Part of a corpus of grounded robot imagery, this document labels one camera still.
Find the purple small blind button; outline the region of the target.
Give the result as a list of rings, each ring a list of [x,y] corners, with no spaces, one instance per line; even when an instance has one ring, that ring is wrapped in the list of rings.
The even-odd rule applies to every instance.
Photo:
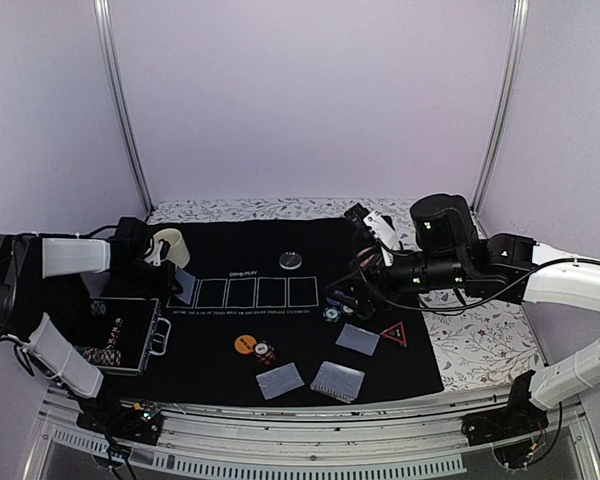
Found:
[[[344,293],[339,290],[334,290],[333,292],[327,295],[327,302],[330,305],[338,306],[341,305],[342,299],[344,298]]]

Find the dealt cards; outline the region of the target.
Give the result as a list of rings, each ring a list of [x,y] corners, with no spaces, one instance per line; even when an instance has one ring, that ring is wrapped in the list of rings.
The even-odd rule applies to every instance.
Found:
[[[294,363],[268,370],[256,376],[265,400],[271,400],[305,385]]]
[[[380,335],[351,324],[345,324],[335,344],[367,356],[373,356]]]

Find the green poker chip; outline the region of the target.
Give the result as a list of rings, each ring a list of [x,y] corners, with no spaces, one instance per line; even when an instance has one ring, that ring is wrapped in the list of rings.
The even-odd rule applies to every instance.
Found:
[[[336,323],[341,318],[341,311],[336,307],[327,307],[323,311],[323,319],[328,323]]]

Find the orange big blind button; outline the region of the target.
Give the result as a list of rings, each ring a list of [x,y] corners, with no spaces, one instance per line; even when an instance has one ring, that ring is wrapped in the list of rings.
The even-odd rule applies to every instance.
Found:
[[[257,340],[248,334],[240,335],[234,341],[234,348],[241,355],[253,354],[256,345]]]

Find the red black chip stack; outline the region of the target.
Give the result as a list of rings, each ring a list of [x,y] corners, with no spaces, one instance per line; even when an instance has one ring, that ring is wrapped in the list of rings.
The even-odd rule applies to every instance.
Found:
[[[268,342],[262,341],[256,343],[253,347],[253,352],[262,365],[269,366],[275,361],[275,348]]]

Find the black round dealer button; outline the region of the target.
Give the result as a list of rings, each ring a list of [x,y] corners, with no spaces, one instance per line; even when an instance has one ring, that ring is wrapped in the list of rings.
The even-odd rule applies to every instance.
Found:
[[[279,257],[279,266],[284,270],[296,270],[302,266],[302,256],[297,252],[284,252]]]

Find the blue playing card deck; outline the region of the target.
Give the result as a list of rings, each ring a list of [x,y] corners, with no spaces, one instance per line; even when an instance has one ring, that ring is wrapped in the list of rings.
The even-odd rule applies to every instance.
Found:
[[[360,370],[324,361],[311,382],[310,389],[351,404],[358,398],[364,379],[365,373]]]

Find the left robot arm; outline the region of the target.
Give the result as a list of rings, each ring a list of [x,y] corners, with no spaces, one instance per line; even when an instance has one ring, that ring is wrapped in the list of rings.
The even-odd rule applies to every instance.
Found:
[[[59,296],[56,277],[111,272],[137,280],[156,294],[180,291],[176,272],[190,261],[177,229],[156,233],[134,217],[123,217],[112,236],[24,232],[0,234],[0,342],[33,357],[75,395],[93,399],[103,373],[84,359],[54,324]]]

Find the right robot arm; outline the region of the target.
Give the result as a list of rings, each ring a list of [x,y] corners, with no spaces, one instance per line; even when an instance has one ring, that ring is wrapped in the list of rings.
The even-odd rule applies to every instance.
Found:
[[[600,226],[573,202],[497,202],[475,217],[481,234],[534,237],[558,249],[600,258]],[[600,313],[557,304],[492,302],[451,316],[426,313],[435,355],[449,391],[495,388],[542,361],[565,359],[600,336]]]

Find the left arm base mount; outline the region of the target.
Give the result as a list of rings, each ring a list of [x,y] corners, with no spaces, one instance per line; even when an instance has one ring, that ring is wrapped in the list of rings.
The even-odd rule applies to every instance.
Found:
[[[150,446],[158,444],[164,417],[162,409],[148,401],[124,406],[119,400],[77,399],[80,413],[76,424],[114,439]]]

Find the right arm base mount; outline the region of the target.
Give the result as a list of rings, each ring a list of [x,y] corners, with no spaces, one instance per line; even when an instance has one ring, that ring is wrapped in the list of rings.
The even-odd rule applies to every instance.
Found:
[[[465,415],[461,432],[470,446],[494,443],[526,434],[536,434],[525,442],[496,447],[496,461],[505,469],[528,468],[549,426],[547,414],[530,402],[525,382],[516,381],[503,407]]]

